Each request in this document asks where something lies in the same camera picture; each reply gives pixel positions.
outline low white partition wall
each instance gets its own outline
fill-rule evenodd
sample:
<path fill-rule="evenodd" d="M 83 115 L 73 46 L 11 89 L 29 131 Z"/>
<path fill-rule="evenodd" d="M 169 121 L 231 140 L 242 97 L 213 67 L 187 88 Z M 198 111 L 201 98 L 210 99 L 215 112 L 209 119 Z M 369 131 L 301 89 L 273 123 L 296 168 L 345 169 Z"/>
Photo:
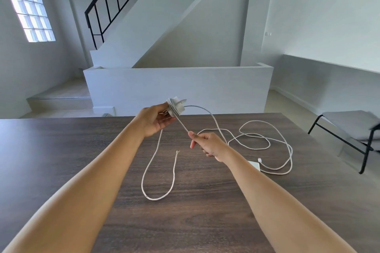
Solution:
<path fill-rule="evenodd" d="M 84 71 L 94 111 L 134 116 L 178 96 L 213 114 L 264 112 L 273 67 L 102 68 Z M 207 114 L 186 108 L 183 114 Z"/>

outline person's right hand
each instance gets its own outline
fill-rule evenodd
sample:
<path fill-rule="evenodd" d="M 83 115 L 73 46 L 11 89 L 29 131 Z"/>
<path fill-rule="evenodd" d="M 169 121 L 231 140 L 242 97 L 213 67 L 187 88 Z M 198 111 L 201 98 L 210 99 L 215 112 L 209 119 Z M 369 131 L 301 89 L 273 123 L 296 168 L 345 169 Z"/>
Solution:
<path fill-rule="evenodd" d="M 225 144 L 219 136 L 213 132 L 197 135 L 193 131 L 189 131 L 188 135 L 192 139 L 190 144 L 191 149 L 198 143 L 207 157 L 214 156 L 219 162 L 224 162 L 224 157 L 227 155 L 228 150 L 231 149 L 230 146 Z"/>

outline hand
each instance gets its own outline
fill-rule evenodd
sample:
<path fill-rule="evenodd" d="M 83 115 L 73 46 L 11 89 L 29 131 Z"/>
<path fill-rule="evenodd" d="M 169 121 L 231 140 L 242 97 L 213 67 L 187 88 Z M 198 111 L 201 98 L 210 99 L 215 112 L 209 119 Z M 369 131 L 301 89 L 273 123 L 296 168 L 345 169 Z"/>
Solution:
<path fill-rule="evenodd" d="M 164 129 L 176 119 L 170 115 L 163 114 L 167 108 L 167 102 L 143 108 L 131 121 L 131 124 L 136 124 L 139 126 L 139 128 L 143 130 L 145 137 L 152 136 L 159 130 Z"/>
<path fill-rule="evenodd" d="M 192 139 L 190 144 L 191 149 L 198 143 L 207 157 L 214 156 L 219 162 L 224 162 L 224 157 L 228 155 L 227 153 L 231 149 L 230 146 L 225 144 L 219 136 L 213 132 L 197 135 L 193 131 L 189 131 L 188 135 Z"/>

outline chair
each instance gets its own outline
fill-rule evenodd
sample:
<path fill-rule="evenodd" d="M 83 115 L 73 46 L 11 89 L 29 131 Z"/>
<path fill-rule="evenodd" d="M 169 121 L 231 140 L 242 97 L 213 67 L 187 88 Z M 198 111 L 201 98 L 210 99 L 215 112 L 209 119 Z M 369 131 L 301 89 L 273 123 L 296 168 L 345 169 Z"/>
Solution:
<path fill-rule="evenodd" d="M 330 130 L 318 124 L 318 120 L 324 117 L 336 127 L 343 130 L 353 139 L 358 140 L 360 143 L 366 146 L 366 150 L 362 151 L 356 146 L 352 145 L 348 141 L 337 136 Z M 380 152 L 380 119 L 371 112 L 366 112 L 363 110 L 358 111 L 342 111 L 342 112 L 324 112 L 322 115 L 318 116 L 314 121 L 313 126 L 311 126 L 308 134 L 313 130 L 314 126 L 319 126 L 328 133 L 334 135 L 339 140 L 348 144 L 352 148 L 358 150 L 364 154 L 363 164 L 359 174 L 363 174 L 366 168 L 367 159 L 370 151 Z"/>

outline person's left hand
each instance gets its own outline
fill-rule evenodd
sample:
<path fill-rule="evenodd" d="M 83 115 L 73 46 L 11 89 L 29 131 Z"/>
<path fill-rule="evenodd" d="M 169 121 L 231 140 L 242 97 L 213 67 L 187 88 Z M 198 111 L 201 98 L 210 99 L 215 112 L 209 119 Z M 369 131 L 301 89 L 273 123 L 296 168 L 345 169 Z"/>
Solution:
<path fill-rule="evenodd" d="M 163 114 L 167 108 L 167 102 L 143 108 L 131 123 L 137 124 L 143 130 L 145 137 L 152 136 L 176 119 Z"/>

